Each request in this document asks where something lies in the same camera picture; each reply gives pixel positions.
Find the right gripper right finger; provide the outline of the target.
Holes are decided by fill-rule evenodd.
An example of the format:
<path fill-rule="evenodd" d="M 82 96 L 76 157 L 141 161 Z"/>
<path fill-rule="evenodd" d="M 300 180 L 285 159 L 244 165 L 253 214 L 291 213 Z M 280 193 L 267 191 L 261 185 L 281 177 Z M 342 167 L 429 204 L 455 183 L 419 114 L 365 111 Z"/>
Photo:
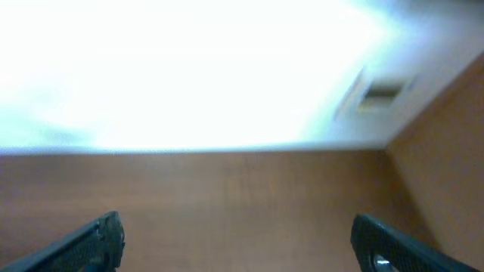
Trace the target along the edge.
<path fill-rule="evenodd" d="M 350 242 L 363 272 L 479 272 L 370 215 L 355 216 Z"/>

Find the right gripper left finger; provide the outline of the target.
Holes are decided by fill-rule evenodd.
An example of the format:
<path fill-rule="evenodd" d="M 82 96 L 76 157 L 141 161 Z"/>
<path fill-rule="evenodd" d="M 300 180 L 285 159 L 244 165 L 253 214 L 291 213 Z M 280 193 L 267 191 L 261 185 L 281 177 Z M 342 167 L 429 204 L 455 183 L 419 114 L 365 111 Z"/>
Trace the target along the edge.
<path fill-rule="evenodd" d="M 120 267 L 124 248 L 123 224 L 119 213 L 111 211 L 1 270 L 111 272 Z"/>

